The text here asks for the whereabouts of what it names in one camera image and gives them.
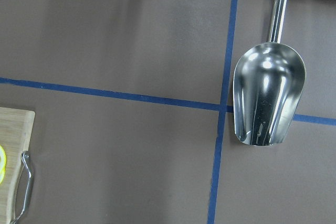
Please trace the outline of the metal scoop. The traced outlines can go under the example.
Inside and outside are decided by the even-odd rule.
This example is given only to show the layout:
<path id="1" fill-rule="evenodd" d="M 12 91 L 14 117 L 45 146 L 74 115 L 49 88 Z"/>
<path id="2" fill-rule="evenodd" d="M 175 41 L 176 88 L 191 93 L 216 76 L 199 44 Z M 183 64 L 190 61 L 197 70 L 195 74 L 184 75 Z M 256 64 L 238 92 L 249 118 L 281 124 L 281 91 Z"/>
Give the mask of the metal scoop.
<path id="1" fill-rule="evenodd" d="M 266 42 L 244 53 L 234 71 L 234 128 L 247 145 L 282 143 L 299 104 L 306 67 L 281 43 L 287 0 L 273 0 Z"/>

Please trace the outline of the wooden cutting board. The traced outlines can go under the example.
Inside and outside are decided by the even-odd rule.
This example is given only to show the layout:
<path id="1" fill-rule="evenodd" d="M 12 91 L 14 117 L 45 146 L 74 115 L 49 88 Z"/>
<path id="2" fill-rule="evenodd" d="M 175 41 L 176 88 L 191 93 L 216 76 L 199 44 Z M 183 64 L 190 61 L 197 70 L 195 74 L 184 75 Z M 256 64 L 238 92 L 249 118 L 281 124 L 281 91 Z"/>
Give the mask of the wooden cutting board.
<path id="1" fill-rule="evenodd" d="M 28 151 L 35 112 L 1 107 L 1 150 L 5 153 L 1 180 L 1 223 L 19 223 L 32 196 L 34 172 Z M 22 210 L 16 214 L 16 195 L 22 171 L 27 172 Z"/>

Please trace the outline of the upper lemon slice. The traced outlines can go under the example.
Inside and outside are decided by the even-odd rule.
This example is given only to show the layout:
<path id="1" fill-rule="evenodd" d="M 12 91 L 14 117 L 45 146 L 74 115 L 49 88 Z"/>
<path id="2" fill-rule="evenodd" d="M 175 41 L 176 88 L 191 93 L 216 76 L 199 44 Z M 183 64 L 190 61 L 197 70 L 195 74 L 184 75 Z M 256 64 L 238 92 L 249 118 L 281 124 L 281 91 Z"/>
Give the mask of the upper lemon slice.
<path id="1" fill-rule="evenodd" d="M 2 146 L 0 146 L 0 155 L 1 155 L 1 166 L 0 166 L 0 169 L 1 169 L 0 184 L 1 184 L 3 182 L 4 177 L 5 177 L 6 161 L 7 161 L 6 153 L 5 153 L 5 150 Z"/>

